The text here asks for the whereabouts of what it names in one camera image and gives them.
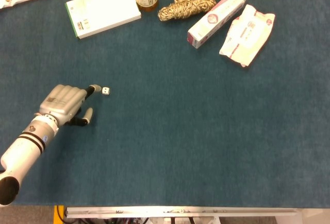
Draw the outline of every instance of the toothpaste box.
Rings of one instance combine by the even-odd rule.
[[[65,5],[80,39],[141,18],[135,0],[72,0]]]
[[[188,42],[193,47],[199,48],[212,34],[243,7],[245,1],[246,0],[221,0],[218,2],[188,30]]]

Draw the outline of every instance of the small die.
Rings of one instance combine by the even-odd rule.
[[[102,94],[104,95],[109,95],[110,94],[110,88],[107,88],[107,87],[103,87],[102,88]]]

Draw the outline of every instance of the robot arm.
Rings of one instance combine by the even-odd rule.
[[[40,105],[39,113],[1,157],[5,169],[0,174],[0,206],[9,205],[19,192],[24,176],[42,154],[62,125],[89,124],[93,109],[87,109],[83,118],[76,115],[81,105],[101,87],[86,89],[57,85]]]

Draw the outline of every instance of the table surface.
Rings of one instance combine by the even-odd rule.
[[[219,55],[231,22],[199,49],[202,14],[160,22],[173,0],[82,40],[67,1],[0,11],[0,152],[55,85],[112,94],[60,129],[16,204],[330,207],[329,0],[247,0],[276,14],[248,68]]]

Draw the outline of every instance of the twine bundle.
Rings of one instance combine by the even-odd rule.
[[[161,21],[188,18],[193,14],[207,12],[216,5],[216,0],[174,0],[173,4],[158,12]]]

